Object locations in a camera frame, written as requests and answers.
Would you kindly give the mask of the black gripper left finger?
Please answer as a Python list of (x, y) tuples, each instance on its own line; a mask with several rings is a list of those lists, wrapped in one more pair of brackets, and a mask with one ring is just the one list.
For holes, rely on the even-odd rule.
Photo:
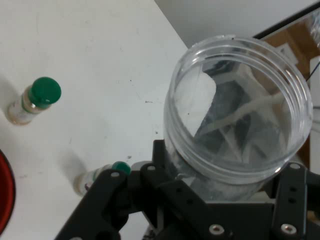
[(235, 233), (183, 181), (165, 172), (165, 142), (152, 161), (126, 174), (104, 170), (57, 234), (59, 240), (118, 240), (129, 215), (141, 212), (157, 240), (233, 240)]

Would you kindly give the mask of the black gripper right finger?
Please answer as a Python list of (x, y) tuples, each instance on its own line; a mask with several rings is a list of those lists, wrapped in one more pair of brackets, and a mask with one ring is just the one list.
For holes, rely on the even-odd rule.
[(320, 226), (308, 220), (320, 212), (320, 175), (291, 163), (280, 173), (271, 232), (275, 240), (318, 240)]

